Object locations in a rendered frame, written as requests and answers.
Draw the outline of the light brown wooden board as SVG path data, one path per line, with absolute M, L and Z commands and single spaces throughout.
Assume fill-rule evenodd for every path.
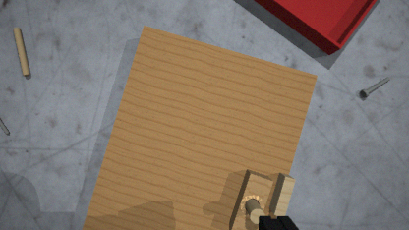
M 247 169 L 285 216 L 317 77 L 144 26 L 83 230 L 231 230 Z

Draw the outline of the red rectangular tray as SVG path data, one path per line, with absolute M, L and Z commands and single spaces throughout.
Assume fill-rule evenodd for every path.
M 254 1 L 331 55 L 342 48 L 377 0 Z

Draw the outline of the grey metal screw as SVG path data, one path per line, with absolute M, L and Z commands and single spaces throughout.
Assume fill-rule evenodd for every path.
M 382 86 L 383 84 L 385 84 L 385 83 L 388 82 L 388 81 L 390 81 L 390 78 L 384 79 L 383 81 L 379 82 L 378 84 L 372 86 L 371 88 L 369 88 L 369 89 L 367 89 L 367 90 L 362 89 L 362 90 L 360 91 L 360 93 L 361 93 L 361 95 L 362 95 L 364 98 L 367 98 L 367 97 L 369 96 L 369 93 L 370 93 L 371 91 L 373 91 L 374 89 L 378 88 L 379 86 Z
M 6 126 L 4 125 L 4 123 L 2 122 L 2 120 L 0 119 L 0 126 L 3 129 L 3 131 L 5 132 L 6 135 L 9 135 L 10 132 L 8 131 L 8 129 L 6 128 Z

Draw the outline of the small wooden block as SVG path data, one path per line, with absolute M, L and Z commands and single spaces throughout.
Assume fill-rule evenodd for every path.
M 259 224 L 252 222 L 245 203 L 249 199 L 258 201 L 264 210 L 273 181 L 264 174 L 247 169 L 231 218 L 231 230 L 258 230 Z

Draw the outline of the tan wooden dowel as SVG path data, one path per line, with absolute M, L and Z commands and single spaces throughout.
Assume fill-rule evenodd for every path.
M 28 59 L 24 47 L 23 37 L 20 28 L 13 28 L 15 40 L 18 48 L 19 58 L 21 62 L 23 76 L 30 76 Z

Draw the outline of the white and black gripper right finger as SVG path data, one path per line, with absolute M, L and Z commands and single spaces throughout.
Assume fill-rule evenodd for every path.
M 299 230 L 289 216 L 277 216 L 275 221 L 281 230 Z

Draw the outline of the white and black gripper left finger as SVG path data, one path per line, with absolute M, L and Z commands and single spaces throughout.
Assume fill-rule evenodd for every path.
M 270 216 L 259 216 L 259 230 L 281 230 L 275 219 Z

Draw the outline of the light wooden dowel pin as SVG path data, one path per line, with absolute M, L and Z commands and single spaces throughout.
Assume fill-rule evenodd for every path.
M 249 216 L 252 220 L 252 222 L 259 224 L 259 216 L 265 216 L 264 212 L 261 208 L 261 206 L 259 205 L 258 201 L 253 200 L 253 199 L 249 199 L 246 201 L 245 203 L 245 207 L 246 210 L 249 213 Z

